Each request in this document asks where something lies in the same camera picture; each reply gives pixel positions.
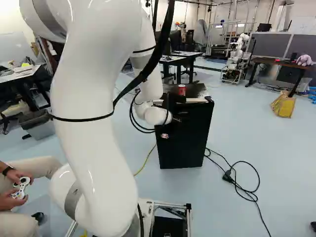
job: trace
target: red can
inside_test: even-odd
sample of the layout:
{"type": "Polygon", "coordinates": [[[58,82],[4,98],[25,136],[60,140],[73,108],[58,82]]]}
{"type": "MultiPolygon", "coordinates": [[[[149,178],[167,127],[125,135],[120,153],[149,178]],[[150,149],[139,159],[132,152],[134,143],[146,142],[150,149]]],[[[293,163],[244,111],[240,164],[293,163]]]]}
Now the red can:
{"type": "Polygon", "coordinates": [[[178,85],[178,93],[179,95],[186,95],[186,85],[178,85]]]}

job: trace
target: beige pants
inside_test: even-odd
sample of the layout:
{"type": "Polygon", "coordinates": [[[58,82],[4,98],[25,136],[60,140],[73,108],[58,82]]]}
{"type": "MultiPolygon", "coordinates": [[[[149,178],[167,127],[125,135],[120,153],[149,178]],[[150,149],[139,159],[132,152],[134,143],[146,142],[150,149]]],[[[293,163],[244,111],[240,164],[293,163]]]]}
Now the beige pants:
{"type": "MultiPolygon", "coordinates": [[[[34,178],[50,179],[61,163],[54,157],[38,157],[9,162],[14,168],[31,173],[34,178]]],[[[12,189],[12,182],[0,174],[0,193],[12,189]]],[[[30,215],[0,211],[0,237],[36,237],[37,221],[30,215]]]]}

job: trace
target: gray partition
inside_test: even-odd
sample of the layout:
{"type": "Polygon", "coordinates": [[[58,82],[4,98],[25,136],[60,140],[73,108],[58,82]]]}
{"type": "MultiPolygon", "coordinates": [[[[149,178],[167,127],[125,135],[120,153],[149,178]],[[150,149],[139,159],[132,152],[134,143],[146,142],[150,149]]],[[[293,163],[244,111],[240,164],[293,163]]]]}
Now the gray partition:
{"type": "Polygon", "coordinates": [[[287,58],[290,58],[292,53],[297,53],[298,56],[308,54],[312,59],[316,60],[316,36],[312,35],[294,35],[288,52],[287,58]]]}
{"type": "Polygon", "coordinates": [[[252,51],[256,40],[254,56],[283,58],[290,39],[290,33],[253,33],[247,52],[252,51]]]}

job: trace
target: yellow cable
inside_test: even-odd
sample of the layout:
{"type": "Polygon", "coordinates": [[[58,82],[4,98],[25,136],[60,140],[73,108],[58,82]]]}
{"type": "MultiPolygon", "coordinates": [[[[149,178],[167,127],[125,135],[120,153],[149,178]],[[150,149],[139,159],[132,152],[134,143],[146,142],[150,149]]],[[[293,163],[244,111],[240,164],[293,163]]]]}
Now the yellow cable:
{"type": "Polygon", "coordinates": [[[80,236],[80,237],[88,237],[88,235],[87,235],[88,233],[87,233],[87,231],[86,230],[84,230],[84,232],[83,232],[83,235],[82,236],[80,236]]]}
{"type": "Polygon", "coordinates": [[[153,150],[154,150],[154,148],[156,147],[156,145],[157,145],[157,143],[156,143],[156,144],[154,145],[154,147],[150,150],[150,152],[148,153],[148,155],[147,155],[147,157],[146,157],[146,160],[145,160],[143,166],[134,174],[134,177],[135,177],[136,175],[138,175],[138,174],[144,169],[144,167],[145,167],[145,165],[146,165],[146,163],[147,163],[147,161],[148,161],[148,158],[149,158],[150,154],[153,152],[153,150]]]}

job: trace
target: shoe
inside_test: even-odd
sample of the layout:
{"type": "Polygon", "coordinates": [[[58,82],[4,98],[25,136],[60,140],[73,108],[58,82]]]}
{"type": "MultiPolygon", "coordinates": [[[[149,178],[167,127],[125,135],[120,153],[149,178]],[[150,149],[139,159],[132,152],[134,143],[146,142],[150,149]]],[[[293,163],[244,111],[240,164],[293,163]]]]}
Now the shoe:
{"type": "Polygon", "coordinates": [[[44,224],[44,222],[45,222],[45,215],[42,212],[37,212],[37,213],[33,214],[32,217],[34,217],[35,220],[38,221],[39,226],[44,224]]]}
{"type": "Polygon", "coordinates": [[[316,221],[311,222],[311,227],[316,232],[316,221]]]}

